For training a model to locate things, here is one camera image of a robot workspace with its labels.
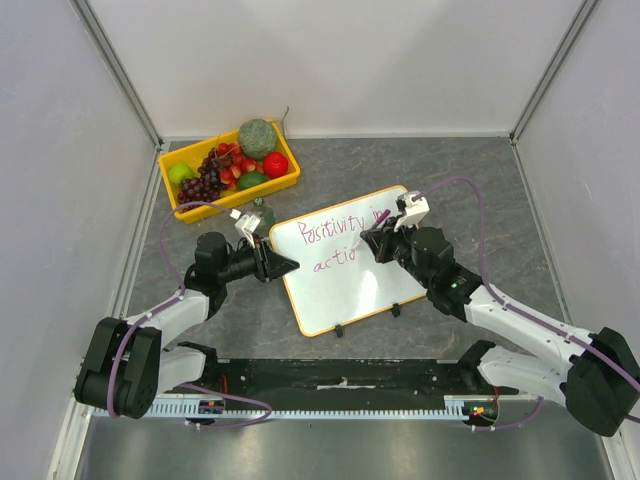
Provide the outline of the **pink marker cap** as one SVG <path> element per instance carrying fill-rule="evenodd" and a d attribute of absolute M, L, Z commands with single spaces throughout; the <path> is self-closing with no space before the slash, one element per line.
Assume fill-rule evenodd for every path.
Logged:
<path fill-rule="evenodd" d="M 373 228 L 377 229 L 377 228 L 381 228 L 384 225 L 384 222 L 389 218 L 389 216 L 391 215 L 391 211 L 389 209 L 385 209 L 377 218 L 375 223 L 373 224 Z"/>

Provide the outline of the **white whiteboard orange frame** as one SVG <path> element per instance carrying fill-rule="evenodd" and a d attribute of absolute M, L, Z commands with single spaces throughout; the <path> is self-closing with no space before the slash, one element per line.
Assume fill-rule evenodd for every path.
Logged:
<path fill-rule="evenodd" d="M 327 333 L 425 295 L 396 262 L 377 263 L 365 243 L 352 249 L 385 209 L 398 213 L 396 198 L 406 192 L 395 185 L 271 228 L 275 252 L 300 264 L 284 284 L 303 335 Z"/>

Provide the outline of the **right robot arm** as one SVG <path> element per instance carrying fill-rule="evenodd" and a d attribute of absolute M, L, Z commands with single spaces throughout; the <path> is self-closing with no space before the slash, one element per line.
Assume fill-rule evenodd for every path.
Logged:
<path fill-rule="evenodd" d="M 458 381 L 477 394 L 490 385 L 553 401 L 581 425 L 613 436 L 639 401 L 639 364 L 626 339 L 604 327 L 594 333 L 527 307 L 466 269 L 442 230 L 398 226 L 391 218 L 361 233 L 376 262 L 396 262 L 425 288 L 441 313 L 486 329 L 524 349 L 478 342 Z"/>

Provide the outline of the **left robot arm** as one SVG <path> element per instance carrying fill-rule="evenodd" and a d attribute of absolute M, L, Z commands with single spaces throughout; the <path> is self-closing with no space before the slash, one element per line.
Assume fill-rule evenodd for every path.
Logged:
<path fill-rule="evenodd" d="M 255 277 L 267 283 L 299 268 L 259 237 L 233 247 L 223 234 L 201 235 L 183 288 L 163 303 L 126 319 L 98 322 L 74 387 L 77 402 L 115 417 L 139 419 L 157 394 L 187 383 L 208 393 L 219 382 L 216 353 L 189 343 L 167 346 L 183 332 L 212 318 L 229 283 Z"/>

